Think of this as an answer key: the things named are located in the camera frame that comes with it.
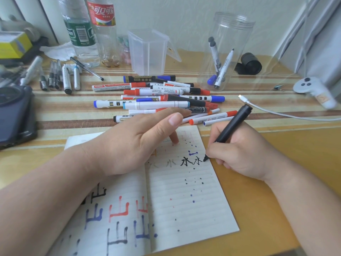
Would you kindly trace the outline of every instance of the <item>water bottle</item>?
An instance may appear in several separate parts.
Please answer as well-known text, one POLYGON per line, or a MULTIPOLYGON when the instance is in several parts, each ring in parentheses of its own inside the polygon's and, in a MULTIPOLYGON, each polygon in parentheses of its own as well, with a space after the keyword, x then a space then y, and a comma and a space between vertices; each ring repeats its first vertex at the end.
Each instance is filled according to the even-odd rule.
POLYGON ((116 20, 112 0, 87 0, 93 28, 98 40, 101 61, 107 67, 121 63, 119 55, 116 20))
POLYGON ((98 47, 84 0, 58 0, 78 60, 87 67, 101 63, 98 47))

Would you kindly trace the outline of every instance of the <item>tabletop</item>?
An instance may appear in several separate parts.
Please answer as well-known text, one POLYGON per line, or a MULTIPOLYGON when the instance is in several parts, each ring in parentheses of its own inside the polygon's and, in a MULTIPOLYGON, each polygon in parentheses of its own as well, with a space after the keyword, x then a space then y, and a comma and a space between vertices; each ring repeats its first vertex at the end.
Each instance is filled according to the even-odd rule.
MULTIPOLYGON (((179 82, 197 82, 203 54, 179 51, 182 63, 167 57, 165 74, 176 75, 179 82)), ((224 95, 221 111, 238 110, 239 94, 268 110, 300 117, 339 117, 341 105, 326 111, 313 97, 296 94, 292 87, 301 77, 277 60, 258 56, 263 65, 257 76, 234 73, 224 95), (283 85, 281 91, 272 90, 283 85)), ((48 59, 45 69, 49 68, 48 59)), ((105 82, 122 82, 123 75, 133 74, 129 65, 94 70, 105 82)), ((120 108, 96 109, 94 100, 119 100, 123 91, 93 92, 91 86, 102 84, 98 78, 83 72, 80 91, 67 95, 63 91, 40 90, 39 82, 30 85, 35 94, 38 138, 0 151, 0 188, 40 166, 62 152, 69 136, 96 133, 114 126, 114 115, 126 115, 120 108)), ((281 152, 311 170, 341 195, 341 122, 316 122, 276 116, 254 109, 246 120, 281 152)), ((210 127, 198 125, 205 146, 210 127)), ((212 238, 157 253, 157 255, 272 255, 299 247, 292 229, 275 196, 263 182, 241 176, 212 160, 220 184, 236 217, 240 232, 212 238)))

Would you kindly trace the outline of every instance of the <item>green bottle label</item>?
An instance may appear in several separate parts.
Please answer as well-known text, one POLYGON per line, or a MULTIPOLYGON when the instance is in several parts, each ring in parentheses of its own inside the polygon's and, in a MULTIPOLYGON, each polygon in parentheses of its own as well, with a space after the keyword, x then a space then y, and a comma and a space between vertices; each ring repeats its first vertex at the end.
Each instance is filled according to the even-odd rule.
POLYGON ((88 47, 96 43, 90 22, 72 23, 64 21, 71 42, 77 47, 88 47))

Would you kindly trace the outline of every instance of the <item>translucent plastic box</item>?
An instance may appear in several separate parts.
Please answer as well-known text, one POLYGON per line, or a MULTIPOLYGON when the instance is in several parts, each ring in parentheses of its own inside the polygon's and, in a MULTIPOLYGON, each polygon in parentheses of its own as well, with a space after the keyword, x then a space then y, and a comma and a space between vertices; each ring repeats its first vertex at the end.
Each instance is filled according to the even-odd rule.
POLYGON ((169 37, 154 29, 128 31, 131 67, 138 75, 163 75, 166 55, 181 62, 169 37))

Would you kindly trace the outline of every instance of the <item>fingernail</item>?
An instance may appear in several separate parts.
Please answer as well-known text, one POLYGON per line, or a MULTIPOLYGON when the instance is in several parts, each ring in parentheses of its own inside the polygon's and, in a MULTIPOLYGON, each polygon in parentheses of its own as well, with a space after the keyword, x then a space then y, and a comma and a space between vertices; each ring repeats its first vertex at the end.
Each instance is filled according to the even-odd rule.
POLYGON ((171 124, 173 127, 177 127, 178 125, 181 124, 182 122, 182 115, 177 112, 177 113, 174 113, 168 120, 169 124, 171 124))

